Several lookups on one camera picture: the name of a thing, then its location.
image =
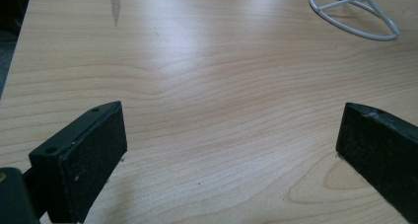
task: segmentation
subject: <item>small hole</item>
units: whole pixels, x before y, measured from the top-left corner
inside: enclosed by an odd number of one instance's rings
[[[52,148],[48,148],[48,149],[46,149],[46,150],[45,150],[45,153],[47,153],[47,154],[51,154],[51,153],[56,152],[56,150],[58,150],[58,149],[57,149],[57,148],[54,148],[54,147],[52,147]]]
[[[6,174],[0,173],[0,183],[6,179]]]

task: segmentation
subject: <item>wire base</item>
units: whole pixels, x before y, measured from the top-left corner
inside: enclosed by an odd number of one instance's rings
[[[388,18],[384,12],[379,8],[379,6],[373,1],[373,0],[338,0],[337,2],[331,3],[331,4],[327,4],[327,5],[323,5],[318,7],[314,0],[310,0],[310,4],[311,7],[313,8],[313,10],[320,15],[321,17],[323,17],[325,20],[327,20],[330,24],[344,30],[347,31],[351,34],[360,36],[360,37],[365,37],[365,38],[370,38],[370,39],[375,39],[375,40],[393,40],[395,38],[397,38],[400,35],[400,31],[397,28],[396,24],[390,19]],[[351,28],[335,19],[333,19],[332,17],[330,17],[329,15],[327,15],[324,10],[326,9],[330,9],[333,7],[337,7],[340,5],[344,5],[344,4],[353,4],[357,7],[360,7],[374,15],[376,15],[377,17],[379,17],[380,19],[382,19],[384,21],[384,23],[390,28],[392,34],[391,35],[376,35],[376,34],[370,34],[370,33],[366,33],[354,28]]]

